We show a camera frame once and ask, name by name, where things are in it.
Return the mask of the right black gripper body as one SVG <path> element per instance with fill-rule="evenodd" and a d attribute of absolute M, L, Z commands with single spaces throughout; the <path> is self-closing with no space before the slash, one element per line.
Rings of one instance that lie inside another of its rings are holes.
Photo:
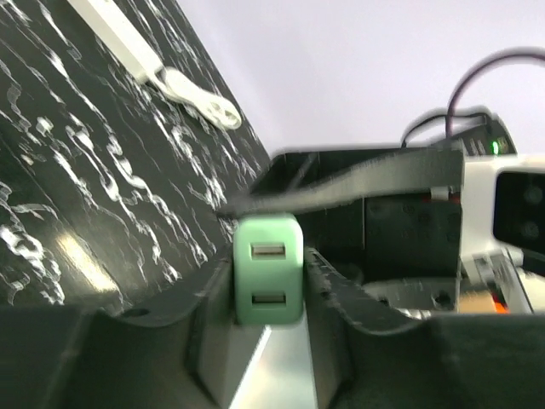
<path fill-rule="evenodd" d="M 449 148 L 362 147 L 276 155 L 253 195 L 294 193 L 374 159 L 390 188 L 326 209 L 297 210 L 308 245 L 379 302 L 452 311 L 459 293 L 463 155 Z"/>

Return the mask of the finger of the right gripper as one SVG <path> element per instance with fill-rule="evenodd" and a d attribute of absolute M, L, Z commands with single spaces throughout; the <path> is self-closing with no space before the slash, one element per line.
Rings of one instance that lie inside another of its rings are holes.
<path fill-rule="evenodd" d="M 461 150 L 404 150 L 353 166 L 310 187 L 276 195 L 236 198 L 223 205 L 219 214 L 298 213 L 336 207 L 360 198 L 415 193 L 436 187 L 460 187 L 463 170 Z"/>

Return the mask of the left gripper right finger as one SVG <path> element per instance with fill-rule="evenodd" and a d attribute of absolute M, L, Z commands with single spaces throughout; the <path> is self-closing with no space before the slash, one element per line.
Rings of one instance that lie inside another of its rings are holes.
<path fill-rule="evenodd" d="M 305 252 L 307 325 L 321 408 L 541 408 L 540 314 L 415 320 Z"/>

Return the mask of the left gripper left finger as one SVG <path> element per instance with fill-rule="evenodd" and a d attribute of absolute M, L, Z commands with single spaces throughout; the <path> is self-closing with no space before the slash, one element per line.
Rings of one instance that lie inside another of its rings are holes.
<path fill-rule="evenodd" d="M 4 408 L 226 408 L 232 264 L 201 269 L 118 316 L 81 306 L 1 311 Z"/>

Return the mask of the green usb charger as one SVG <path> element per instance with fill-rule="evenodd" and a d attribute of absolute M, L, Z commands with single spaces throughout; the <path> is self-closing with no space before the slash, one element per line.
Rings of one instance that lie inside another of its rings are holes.
<path fill-rule="evenodd" d="M 240 325 L 291 325 L 303 313 L 304 238 L 294 216 L 250 216 L 232 239 Z"/>

